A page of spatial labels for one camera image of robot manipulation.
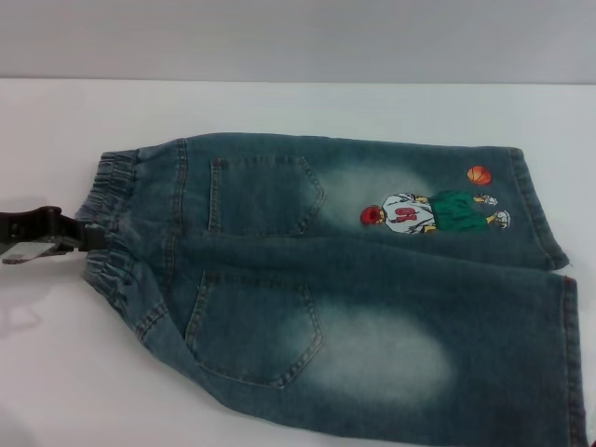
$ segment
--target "cartoon basketball player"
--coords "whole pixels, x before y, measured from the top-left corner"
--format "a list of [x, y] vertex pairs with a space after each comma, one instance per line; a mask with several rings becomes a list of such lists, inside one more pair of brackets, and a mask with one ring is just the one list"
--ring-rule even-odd
[[473, 205], [496, 205], [495, 198], [487, 195], [472, 196], [458, 191], [445, 191], [433, 197], [415, 194], [395, 194], [390, 196], [383, 207], [373, 205], [360, 215], [363, 224], [385, 223], [391, 230], [408, 235], [431, 231], [481, 231], [489, 225], [507, 228], [509, 213], [498, 211], [490, 216], [475, 210]]

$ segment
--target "orange basketball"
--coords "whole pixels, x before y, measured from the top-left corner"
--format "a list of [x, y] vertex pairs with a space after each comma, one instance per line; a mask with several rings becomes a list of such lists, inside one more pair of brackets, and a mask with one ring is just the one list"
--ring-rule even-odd
[[493, 179], [491, 172], [484, 166], [475, 166], [467, 172], [467, 177], [475, 184], [488, 184]]

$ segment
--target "hem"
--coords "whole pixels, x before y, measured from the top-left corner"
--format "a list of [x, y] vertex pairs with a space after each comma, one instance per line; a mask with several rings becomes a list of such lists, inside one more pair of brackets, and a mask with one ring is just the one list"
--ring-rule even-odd
[[542, 250], [547, 255], [549, 263], [548, 269], [557, 270], [563, 268], [569, 264], [569, 258], [563, 252], [550, 230], [547, 216], [540, 205], [540, 201], [538, 200], [538, 196], [534, 189], [534, 184], [532, 183], [532, 178], [530, 177], [530, 171], [523, 158], [523, 152], [521, 149], [510, 147], [509, 154], [513, 174], [521, 193], [524, 206], [530, 216], [530, 221], [532, 222], [536, 238], [538, 239]]
[[586, 410], [582, 391], [579, 317], [577, 314], [577, 283], [563, 279], [562, 319], [567, 360], [567, 416], [570, 447], [587, 447]]

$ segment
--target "red number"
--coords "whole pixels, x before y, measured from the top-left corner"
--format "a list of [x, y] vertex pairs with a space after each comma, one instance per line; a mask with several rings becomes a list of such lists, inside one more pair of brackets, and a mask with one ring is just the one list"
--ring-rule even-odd
[[418, 219], [418, 216], [415, 214], [408, 214], [407, 216], [400, 216], [398, 217], [398, 223], [406, 222], [406, 221], [415, 221]]
[[414, 210], [414, 208], [397, 208], [395, 210], [395, 213], [398, 216], [407, 216], [409, 214], [416, 214], [416, 211]]
[[418, 216], [416, 216], [416, 210], [414, 208], [397, 208], [395, 213], [398, 215], [398, 219], [397, 221], [391, 222], [397, 222], [398, 224], [401, 224], [402, 222], [406, 221], [418, 220]]

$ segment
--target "blue denim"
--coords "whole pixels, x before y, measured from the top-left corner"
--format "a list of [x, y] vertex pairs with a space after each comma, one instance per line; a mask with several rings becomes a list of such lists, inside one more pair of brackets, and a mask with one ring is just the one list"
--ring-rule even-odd
[[586, 447], [576, 283], [518, 149], [215, 134], [102, 157], [86, 280], [223, 405], [346, 437]]

